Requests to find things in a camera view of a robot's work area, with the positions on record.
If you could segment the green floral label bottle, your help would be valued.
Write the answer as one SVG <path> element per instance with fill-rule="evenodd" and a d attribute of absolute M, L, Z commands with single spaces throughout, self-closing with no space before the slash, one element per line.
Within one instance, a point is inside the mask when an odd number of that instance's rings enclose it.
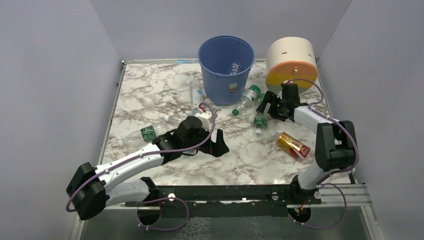
<path fill-rule="evenodd" d="M 263 113 L 257 113 L 253 119 L 253 126 L 255 128 L 254 133 L 259 136 L 263 133 L 263 131 L 266 129 L 268 124 L 268 109 L 269 106 L 265 106 L 265 110 Z"/>

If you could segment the gold red snack packet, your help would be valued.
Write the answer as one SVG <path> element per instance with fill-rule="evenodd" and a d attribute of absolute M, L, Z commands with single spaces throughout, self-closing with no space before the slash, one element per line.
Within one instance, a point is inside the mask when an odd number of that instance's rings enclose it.
<path fill-rule="evenodd" d="M 301 143 L 296 138 L 283 132 L 276 141 L 276 144 L 290 154 L 296 160 L 305 159 L 311 152 L 311 148 Z"/>

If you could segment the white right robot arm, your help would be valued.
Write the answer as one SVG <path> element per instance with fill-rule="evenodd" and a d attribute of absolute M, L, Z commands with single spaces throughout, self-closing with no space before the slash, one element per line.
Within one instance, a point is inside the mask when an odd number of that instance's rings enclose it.
<path fill-rule="evenodd" d="M 302 103 L 295 83 L 282 84 L 280 93 L 267 91 L 256 111 L 301 124 L 316 135 L 315 162 L 290 183 L 289 197 L 295 204 L 308 201 L 319 184 L 334 174 L 352 170 L 359 161 L 353 123 L 331 118 L 311 103 Z"/>

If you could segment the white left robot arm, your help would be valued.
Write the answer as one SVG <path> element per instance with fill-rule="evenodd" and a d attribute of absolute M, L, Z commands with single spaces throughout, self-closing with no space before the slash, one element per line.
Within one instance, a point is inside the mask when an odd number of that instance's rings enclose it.
<path fill-rule="evenodd" d="M 108 206 L 146 200 L 154 185 L 145 178 L 134 182 L 127 179 L 176 160 L 185 151 L 195 149 L 216 158 L 228 153 L 222 129 L 217 129 L 215 141 L 211 139 L 214 127 L 207 118 L 188 116 L 176 129 L 155 137 L 126 157 L 97 166 L 81 164 L 66 187 L 66 211 L 89 220 Z"/>

